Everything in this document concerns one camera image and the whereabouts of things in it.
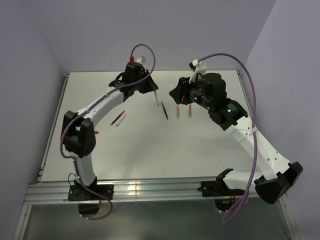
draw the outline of wall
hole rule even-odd
[[[0,1],[0,239],[12,239],[34,182],[63,75],[18,0]]]
[[[246,62],[256,87],[257,126],[304,167],[288,191],[304,240],[320,235],[319,11],[318,0],[278,0]]]
[[[122,71],[149,44],[156,70],[188,70],[209,53],[246,61],[276,0],[21,0],[65,72]],[[145,55],[150,66],[151,55]],[[227,58],[211,69],[235,69]]]

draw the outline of metal frame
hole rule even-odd
[[[237,71],[238,79],[240,81],[243,94],[247,105],[249,106],[249,113],[252,116],[250,104],[244,85],[241,79],[241,72]],[[97,203],[98,201],[74,201],[69,202],[68,182],[41,182],[46,158],[53,136],[54,129],[62,104],[64,93],[67,87],[69,74],[65,75],[61,95],[58,102],[58,107],[55,112],[52,128],[45,148],[44,156],[41,163],[41,169],[36,184],[29,185],[18,224],[14,234],[14,240],[22,240],[25,229],[27,227],[29,214],[32,205],[45,205],[45,204],[78,204],[78,203]],[[161,178],[161,179],[129,179],[129,180],[103,180],[98,184],[113,184],[114,194],[112,202],[151,202],[151,201],[178,201],[178,200],[201,200],[201,192],[197,188],[201,186],[202,181],[212,181],[215,177],[187,177],[187,178]],[[251,193],[249,198],[259,197],[256,193]],[[215,197],[215,199],[223,199],[225,197]],[[286,221],[290,237],[292,240],[301,240],[301,236],[296,225],[296,221],[289,207],[287,195],[284,195],[279,200],[283,212],[284,220]]]

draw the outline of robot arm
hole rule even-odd
[[[237,102],[227,98],[226,82],[220,74],[207,73],[203,61],[194,60],[189,64],[193,70],[191,77],[181,77],[175,89],[169,95],[176,104],[188,105],[196,103],[208,110],[209,117],[224,131],[234,137],[242,147],[254,156],[253,132],[257,138],[257,165],[261,172],[256,172],[250,191],[256,192],[265,202],[275,203],[290,189],[303,168],[298,163],[291,163],[282,156],[255,127],[244,108]],[[212,188],[200,187],[204,195],[210,191],[210,196],[226,196],[236,191],[243,195],[249,181],[249,172],[239,172],[226,169],[216,178]]]
[[[140,57],[136,61],[130,61],[126,65],[125,71],[109,84],[109,87],[101,96],[79,111],[68,111],[64,115],[62,125],[62,136],[64,137],[61,141],[65,149],[76,159],[74,167],[77,176],[92,191],[95,191],[97,187],[97,177],[93,170],[91,157],[91,152],[96,145],[95,126],[113,108],[131,97],[135,91],[145,94],[159,89],[151,76],[139,82],[149,75],[149,71],[144,67],[145,61],[144,57]],[[124,85],[128,85],[128,87],[118,89]],[[81,188],[79,182],[78,184],[75,182],[75,184],[78,188]]]

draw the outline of marker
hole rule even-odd
[[[127,116],[127,114],[125,114],[125,115],[123,116],[123,118],[121,118],[120,122],[116,125],[117,127],[120,125],[120,123],[122,123],[122,121],[125,119],[126,116]]]
[[[163,108],[163,111],[164,111],[165,117],[166,117],[166,119],[168,120],[168,119],[169,119],[169,117],[168,117],[168,114],[167,114],[167,111],[166,111],[165,105],[164,105],[164,103],[163,103],[163,102],[161,102],[161,105],[162,105],[162,108]]]
[[[179,104],[176,105],[176,119],[180,119],[180,110],[179,110]]]
[[[189,118],[191,118],[191,103],[189,104]]]
[[[158,95],[156,90],[154,90],[154,95],[155,95],[156,104],[159,106]]]
[[[126,111],[126,110],[122,111],[122,112],[119,114],[119,116],[117,116],[116,119],[113,120],[113,122],[112,122],[110,125],[112,126],[113,124],[115,124],[115,122],[118,121],[118,119],[125,113],[125,111]]]

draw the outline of gray wall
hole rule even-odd
[[[0,1],[0,239],[38,174],[63,75],[18,0]]]
[[[156,70],[229,52],[246,61],[276,0],[21,0],[65,72],[119,71],[136,43]],[[138,55],[151,55],[139,50]],[[211,69],[235,69],[226,58]]]
[[[319,0],[278,0],[246,63],[256,87],[257,126],[304,167],[288,191],[304,240],[320,236],[319,11]]]

